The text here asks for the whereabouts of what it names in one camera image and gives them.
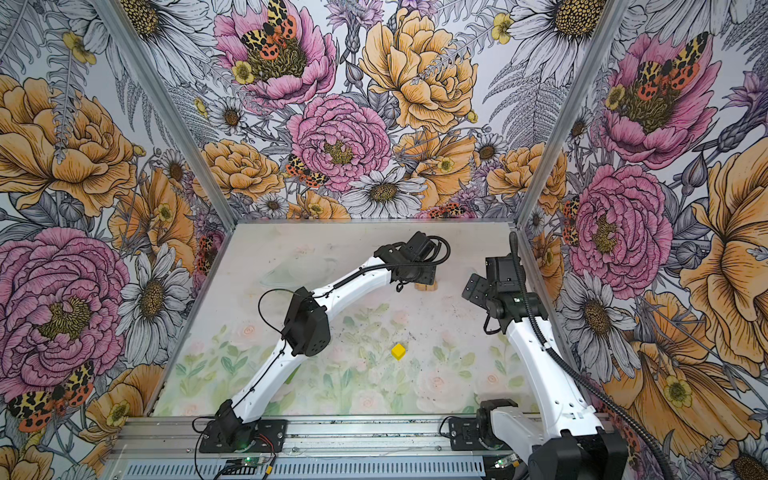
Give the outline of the natural wood block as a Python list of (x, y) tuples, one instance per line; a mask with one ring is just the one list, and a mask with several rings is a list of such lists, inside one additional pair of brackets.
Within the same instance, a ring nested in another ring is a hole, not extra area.
[(434, 292), (438, 289), (437, 282), (434, 282), (432, 284), (414, 283), (413, 286), (416, 290), (422, 291), (422, 292)]

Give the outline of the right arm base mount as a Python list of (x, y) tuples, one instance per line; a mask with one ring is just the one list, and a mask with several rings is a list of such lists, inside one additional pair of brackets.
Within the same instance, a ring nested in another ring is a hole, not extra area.
[(448, 439), (452, 451), (492, 451), (499, 448), (496, 441), (482, 435), (476, 418), (448, 416), (440, 427), (440, 433)]

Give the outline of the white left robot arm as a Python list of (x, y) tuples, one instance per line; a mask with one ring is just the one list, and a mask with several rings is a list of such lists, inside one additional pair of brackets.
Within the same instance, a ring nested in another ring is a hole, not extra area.
[(276, 448), (276, 436), (259, 423), (268, 404), (299, 366), (331, 343), (330, 321), (367, 294), (390, 284), (432, 285), (437, 267), (451, 255), (447, 240), (416, 232), (406, 242), (379, 247), (357, 269), (323, 287), (291, 293), (283, 327), (265, 364), (232, 398), (222, 402), (199, 434), (200, 453), (245, 452), (257, 443)]

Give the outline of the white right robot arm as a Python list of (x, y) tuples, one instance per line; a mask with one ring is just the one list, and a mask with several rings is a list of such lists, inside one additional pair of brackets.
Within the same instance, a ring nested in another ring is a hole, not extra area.
[(629, 449), (609, 432), (577, 385), (577, 373), (561, 357), (546, 309), (526, 289), (519, 257), (488, 257), (486, 273), (470, 276), (462, 296), (517, 349), (539, 408), (534, 420), (511, 399), (481, 402), (475, 431), (488, 450), (510, 450), (507, 464), (524, 467), (524, 479), (620, 479)]

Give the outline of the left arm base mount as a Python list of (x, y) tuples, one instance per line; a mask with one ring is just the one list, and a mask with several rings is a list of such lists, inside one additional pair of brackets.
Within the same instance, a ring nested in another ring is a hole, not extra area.
[(203, 430), (198, 450), (204, 454), (280, 453), (287, 427), (288, 421), (281, 419), (212, 420)]

